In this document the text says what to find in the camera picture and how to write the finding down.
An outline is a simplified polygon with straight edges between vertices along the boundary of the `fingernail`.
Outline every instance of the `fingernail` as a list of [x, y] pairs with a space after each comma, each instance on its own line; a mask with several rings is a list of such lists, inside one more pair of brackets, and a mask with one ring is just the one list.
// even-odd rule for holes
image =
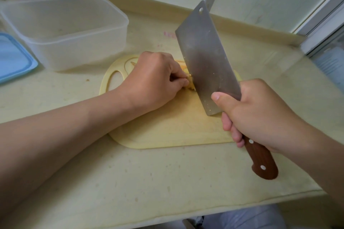
[[217, 101], [220, 98], [220, 95], [217, 92], [213, 92], [212, 94], [212, 100]]

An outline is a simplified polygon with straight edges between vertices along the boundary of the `cleaver blade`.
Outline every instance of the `cleaver blade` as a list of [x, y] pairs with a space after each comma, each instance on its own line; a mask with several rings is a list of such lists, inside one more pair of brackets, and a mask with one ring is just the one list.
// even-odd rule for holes
[[213, 92], [224, 92], [241, 100], [240, 85], [203, 0], [175, 34], [206, 114], [222, 111], [211, 99]]

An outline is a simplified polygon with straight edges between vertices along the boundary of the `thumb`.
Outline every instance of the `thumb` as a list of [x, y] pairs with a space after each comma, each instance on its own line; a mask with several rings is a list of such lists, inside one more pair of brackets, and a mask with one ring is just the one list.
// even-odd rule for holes
[[230, 117], [232, 109], [240, 102], [234, 99], [232, 96], [223, 92], [214, 92], [212, 94], [212, 100]]
[[175, 92], [178, 92], [181, 88], [186, 87], [189, 85], [189, 81], [186, 78], [178, 78], [171, 82], [172, 89]]

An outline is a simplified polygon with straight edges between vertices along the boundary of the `beige countertop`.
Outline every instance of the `beige countertop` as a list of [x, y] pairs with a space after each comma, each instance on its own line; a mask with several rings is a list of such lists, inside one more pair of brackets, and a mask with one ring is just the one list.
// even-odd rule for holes
[[[121, 55], [163, 51], [182, 59], [178, 27], [143, 15], [129, 17]], [[299, 49], [220, 33], [243, 79], [263, 78], [301, 117], [344, 142], [344, 96]], [[0, 86], [0, 122], [98, 95], [120, 55], [65, 72], [39, 66]], [[299, 167], [274, 154], [279, 176], [251, 170], [234, 143], [135, 150], [104, 136], [54, 174], [6, 217], [2, 228], [132, 228], [234, 208], [323, 194]]]

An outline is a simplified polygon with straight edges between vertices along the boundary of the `yellow cutting board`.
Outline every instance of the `yellow cutting board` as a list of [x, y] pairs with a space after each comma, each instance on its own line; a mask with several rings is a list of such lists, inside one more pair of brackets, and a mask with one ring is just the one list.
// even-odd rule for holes
[[[106, 71], [99, 94], [108, 91], [115, 72], [120, 72], [125, 79], [134, 68], [131, 62], [137, 60], [138, 55], [126, 55], [116, 60]], [[188, 89], [181, 89], [166, 105], [118, 127], [109, 135], [119, 144], [133, 149], [233, 141], [230, 133], [222, 129], [221, 114], [207, 116], [197, 93]]]

